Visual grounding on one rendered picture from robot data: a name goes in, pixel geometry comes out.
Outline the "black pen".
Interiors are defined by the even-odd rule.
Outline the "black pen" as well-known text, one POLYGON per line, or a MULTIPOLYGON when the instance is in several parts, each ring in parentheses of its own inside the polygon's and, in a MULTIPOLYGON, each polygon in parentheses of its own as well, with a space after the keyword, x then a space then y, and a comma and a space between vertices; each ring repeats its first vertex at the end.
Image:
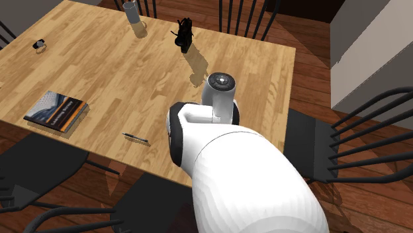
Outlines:
POLYGON ((133 138, 133 139, 139 140, 139 141, 141 141, 141 142, 148 142, 147 139, 139 138, 139 137, 134 136, 134 135, 132 135, 132 134, 128 134, 128 133, 125 133, 125 132, 122 132, 122 134, 123 134, 124 136, 127 136, 127 137, 129 137, 129 138, 133 138))

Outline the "wooden dining table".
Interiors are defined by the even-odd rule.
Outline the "wooden dining table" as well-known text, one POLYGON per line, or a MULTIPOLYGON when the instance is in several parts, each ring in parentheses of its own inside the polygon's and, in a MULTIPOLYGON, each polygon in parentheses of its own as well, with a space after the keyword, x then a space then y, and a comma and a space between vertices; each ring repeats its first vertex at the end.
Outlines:
POLYGON ((177 101, 200 100, 195 76, 221 71, 236 80, 241 125, 283 147, 294 48, 194 28, 191 51, 182 54, 176 23, 145 23, 147 35, 138 38, 123 12, 61 2, 0 50, 0 120, 190 185, 170 159, 166 114, 177 101), (46 47, 35 50, 40 39, 46 47), (24 119, 47 91, 89 105, 65 134, 24 119))

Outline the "black wooden chair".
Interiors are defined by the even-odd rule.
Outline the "black wooden chair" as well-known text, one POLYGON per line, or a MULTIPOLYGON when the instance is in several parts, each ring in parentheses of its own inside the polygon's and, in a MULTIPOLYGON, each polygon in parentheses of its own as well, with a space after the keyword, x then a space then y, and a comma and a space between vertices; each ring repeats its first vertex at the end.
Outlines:
POLYGON ((3 42, 3 45, 0 44, 0 50, 16 38, 17 36, 0 20, 0 41, 3 42))
POLYGON ((57 208, 39 198, 73 176, 85 163, 114 174, 119 172, 88 160, 89 152, 31 133, 0 154, 0 214, 29 205, 57 208))
POLYGON ((351 136, 347 136, 345 138, 340 137, 340 135, 344 132, 351 130, 352 128, 411 99, 413 99, 413 87, 398 87, 391 89, 377 95, 376 97, 373 97, 371 100, 350 112, 347 116, 341 118, 333 125, 322 122, 321 120, 315 119, 296 110, 289 109, 283 154, 297 169, 297 171, 303 177, 308 179, 307 183, 312 183, 314 181, 319 181, 322 183, 392 183, 410 177, 413 175, 413 164, 393 174, 380 177, 340 178, 338 177, 338 171, 345 168, 361 167, 364 165, 410 160, 413 159, 413 151, 344 164, 339 164, 338 158, 411 139, 413 138, 413 131, 341 153, 339 153, 338 150, 339 145, 345 142, 359 138, 378 129, 382 129, 406 118, 413 117, 413 109, 410 109, 388 118, 379 124, 354 133, 351 136), (336 129, 337 126, 348 121, 360 112, 368 109, 375 103, 397 94, 400 94, 401 96, 362 117, 361 119, 347 125, 341 130, 336 129))
POLYGON ((112 0, 118 11, 124 11, 123 4, 133 2, 141 16, 157 18, 156 0, 112 0))
POLYGON ((59 207, 38 215, 23 233, 82 233, 111 227, 114 233, 199 233, 192 189, 144 173, 109 208, 59 207), (46 220, 61 215, 109 214, 110 220, 38 231, 46 220))
POLYGON ((283 0, 217 0, 218 31, 264 41, 283 0))

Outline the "grey cup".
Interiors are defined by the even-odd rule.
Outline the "grey cup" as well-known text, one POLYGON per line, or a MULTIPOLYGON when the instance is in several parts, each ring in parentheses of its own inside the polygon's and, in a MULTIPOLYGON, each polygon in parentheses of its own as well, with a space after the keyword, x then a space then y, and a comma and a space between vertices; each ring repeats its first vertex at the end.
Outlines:
POLYGON ((138 12, 137 1, 125 1, 122 4, 124 12, 130 24, 136 24, 140 22, 140 14, 138 12))

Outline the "grey book with orange stripe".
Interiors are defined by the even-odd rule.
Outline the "grey book with orange stripe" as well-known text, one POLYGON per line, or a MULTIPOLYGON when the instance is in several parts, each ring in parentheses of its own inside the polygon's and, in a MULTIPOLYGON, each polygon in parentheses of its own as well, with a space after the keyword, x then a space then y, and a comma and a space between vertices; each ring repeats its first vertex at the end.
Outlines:
POLYGON ((24 119, 67 133, 80 114, 88 107, 85 101, 47 91, 27 112, 24 119))

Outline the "black upright strapped object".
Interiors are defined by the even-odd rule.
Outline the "black upright strapped object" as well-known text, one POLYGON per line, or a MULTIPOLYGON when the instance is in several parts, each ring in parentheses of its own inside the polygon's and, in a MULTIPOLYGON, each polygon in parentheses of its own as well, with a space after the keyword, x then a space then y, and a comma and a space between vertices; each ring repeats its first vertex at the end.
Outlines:
POLYGON ((174 43, 181 48, 183 54, 186 54, 192 44, 192 20, 187 17, 177 22, 179 24, 178 32, 171 31, 171 33, 176 36, 174 43))

